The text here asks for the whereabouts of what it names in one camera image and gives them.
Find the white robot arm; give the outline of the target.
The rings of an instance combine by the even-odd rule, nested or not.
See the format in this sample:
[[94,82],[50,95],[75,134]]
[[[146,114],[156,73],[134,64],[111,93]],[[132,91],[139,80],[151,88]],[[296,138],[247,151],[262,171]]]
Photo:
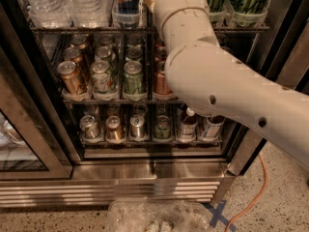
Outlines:
[[167,48],[165,78],[197,114],[237,121],[309,167],[309,99],[223,50],[207,0],[145,0]]

